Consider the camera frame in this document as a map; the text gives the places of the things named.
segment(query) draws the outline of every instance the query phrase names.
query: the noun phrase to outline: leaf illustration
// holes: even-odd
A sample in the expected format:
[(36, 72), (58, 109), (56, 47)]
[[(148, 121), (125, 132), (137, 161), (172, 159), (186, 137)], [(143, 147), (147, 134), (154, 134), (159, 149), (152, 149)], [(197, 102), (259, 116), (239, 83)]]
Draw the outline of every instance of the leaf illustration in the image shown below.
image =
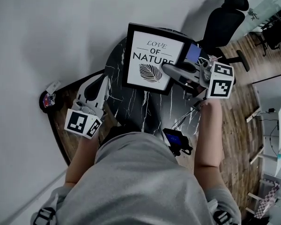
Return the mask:
[(150, 83), (159, 82), (163, 76), (162, 72), (153, 65), (140, 64), (140, 75), (143, 79)]

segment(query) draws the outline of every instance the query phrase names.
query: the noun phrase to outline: black marble table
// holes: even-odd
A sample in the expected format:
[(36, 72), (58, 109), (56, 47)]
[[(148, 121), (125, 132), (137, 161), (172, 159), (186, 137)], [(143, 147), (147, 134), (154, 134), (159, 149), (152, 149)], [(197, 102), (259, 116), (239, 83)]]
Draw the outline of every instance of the black marble table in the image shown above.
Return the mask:
[[(116, 45), (106, 62), (105, 73), (110, 79), (108, 106), (122, 126), (134, 125), (142, 132), (160, 137), (162, 129), (171, 128), (190, 112), (191, 106), (184, 98), (183, 88), (177, 84), (173, 85), (168, 96), (123, 87), (125, 47), (126, 38)], [(204, 51), (200, 56), (208, 59)], [(197, 132), (199, 119), (200, 113), (193, 111), (177, 130), (192, 137)]]

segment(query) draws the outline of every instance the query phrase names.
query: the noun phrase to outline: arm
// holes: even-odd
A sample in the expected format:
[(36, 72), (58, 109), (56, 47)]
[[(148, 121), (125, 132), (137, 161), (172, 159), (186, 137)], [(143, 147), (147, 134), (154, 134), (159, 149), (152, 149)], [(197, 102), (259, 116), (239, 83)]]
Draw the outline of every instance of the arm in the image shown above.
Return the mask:
[(99, 147), (98, 133), (90, 140), (82, 137), (75, 156), (67, 169), (65, 186), (74, 187), (83, 174), (95, 163)]
[(201, 108), (194, 175), (204, 191), (224, 185), (220, 174), (222, 160), (222, 107), (220, 100), (204, 101)]

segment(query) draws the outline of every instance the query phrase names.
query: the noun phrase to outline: gray t-shirt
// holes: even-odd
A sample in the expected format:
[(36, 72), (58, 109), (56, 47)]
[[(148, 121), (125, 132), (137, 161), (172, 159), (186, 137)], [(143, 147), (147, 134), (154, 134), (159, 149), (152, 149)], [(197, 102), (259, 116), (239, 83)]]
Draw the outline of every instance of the gray t-shirt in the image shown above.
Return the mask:
[(207, 205), (212, 199), (232, 216), (233, 223), (241, 224), (237, 204), (226, 187), (204, 194), (167, 145), (145, 133), (108, 141), (75, 187), (55, 189), (43, 207), (54, 199), (60, 225), (212, 225)]

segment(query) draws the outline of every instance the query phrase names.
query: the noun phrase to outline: black office chair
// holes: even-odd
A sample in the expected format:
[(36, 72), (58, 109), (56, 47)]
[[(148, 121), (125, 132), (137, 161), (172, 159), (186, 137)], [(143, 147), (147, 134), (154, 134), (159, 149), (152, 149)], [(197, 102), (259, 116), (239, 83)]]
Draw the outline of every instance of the black office chair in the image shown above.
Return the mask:
[(279, 43), (281, 42), (281, 22), (276, 22), (272, 27), (266, 27), (262, 31), (262, 35), (265, 40), (262, 39), (257, 33), (253, 33), (259, 40), (260, 43), (255, 44), (255, 46), (262, 45), (264, 54), (266, 56), (267, 45), (272, 49), (278, 49)]
[(219, 48), (229, 43), (236, 29), (244, 21), (244, 14), (238, 9), (248, 10), (248, 0), (225, 0), (222, 7), (215, 9), (209, 16), (204, 38), (198, 43), (207, 54), (221, 57), (219, 62), (225, 64), (241, 62), (248, 72), (249, 64), (240, 50), (237, 50), (238, 57), (227, 59)]

